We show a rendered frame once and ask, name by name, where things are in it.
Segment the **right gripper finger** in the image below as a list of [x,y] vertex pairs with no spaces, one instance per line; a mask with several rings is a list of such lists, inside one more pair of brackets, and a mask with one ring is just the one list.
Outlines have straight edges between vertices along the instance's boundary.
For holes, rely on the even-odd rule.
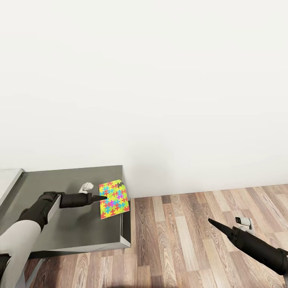
[[239,233],[239,229],[231,229],[221,223],[218,223],[212,219],[209,219],[209,222],[215,226],[218,230],[220,230],[222,233],[224,233],[229,239],[231,239],[232,241],[237,240],[238,238],[238,233]]

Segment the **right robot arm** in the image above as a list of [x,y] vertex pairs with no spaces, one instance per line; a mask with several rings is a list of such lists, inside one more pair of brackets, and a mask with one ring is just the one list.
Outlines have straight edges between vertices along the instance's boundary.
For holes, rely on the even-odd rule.
[[[236,217],[236,222],[243,225],[232,229],[212,219],[209,222],[224,233],[232,244],[261,264],[269,267],[279,275],[283,275],[288,288],[288,251],[274,248],[265,241],[254,236],[252,218]],[[247,228],[248,227],[248,228]]]

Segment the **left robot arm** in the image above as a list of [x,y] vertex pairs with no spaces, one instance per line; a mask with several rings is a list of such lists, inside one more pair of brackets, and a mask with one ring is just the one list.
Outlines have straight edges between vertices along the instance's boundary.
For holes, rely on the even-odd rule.
[[29,209],[22,211],[19,219],[0,236],[0,288],[14,288],[44,225],[58,207],[84,207],[108,198],[92,197],[87,192],[92,188],[92,183],[85,183],[77,194],[44,192]]

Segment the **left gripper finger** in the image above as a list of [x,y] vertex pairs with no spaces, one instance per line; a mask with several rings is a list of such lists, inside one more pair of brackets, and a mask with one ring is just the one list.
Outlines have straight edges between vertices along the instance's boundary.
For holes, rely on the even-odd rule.
[[100,200],[105,200],[105,199],[107,199],[107,198],[108,198],[108,197],[94,195],[94,196],[92,197],[92,203],[93,203],[93,202],[96,202],[96,201],[100,201]]

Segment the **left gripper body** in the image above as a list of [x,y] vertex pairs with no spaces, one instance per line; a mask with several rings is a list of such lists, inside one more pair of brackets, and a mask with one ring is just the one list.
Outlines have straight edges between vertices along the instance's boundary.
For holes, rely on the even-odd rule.
[[84,207],[92,204],[92,193],[72,194],[72,204],[70,208]]

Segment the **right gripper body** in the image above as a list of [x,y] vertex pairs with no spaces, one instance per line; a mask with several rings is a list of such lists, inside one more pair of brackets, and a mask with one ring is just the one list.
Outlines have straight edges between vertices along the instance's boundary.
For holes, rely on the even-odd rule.
[[[236,228],[235,226],[232,227],[234,230]],[[263,264],[268,257],[268,244],[247,231],[243,231],[240,228],[237,229],[239,229],[237,240],[232,241],[229,239],[230,242],[236,248]]]

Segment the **jigsaw puzzle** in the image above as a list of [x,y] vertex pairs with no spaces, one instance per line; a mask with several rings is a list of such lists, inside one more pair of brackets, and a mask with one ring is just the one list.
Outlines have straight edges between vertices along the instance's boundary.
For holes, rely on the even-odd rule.
[[118,188],[121,180],[100,185],[100,196],[108,197],[100,200],[101,219],[129,211],[125,186]]

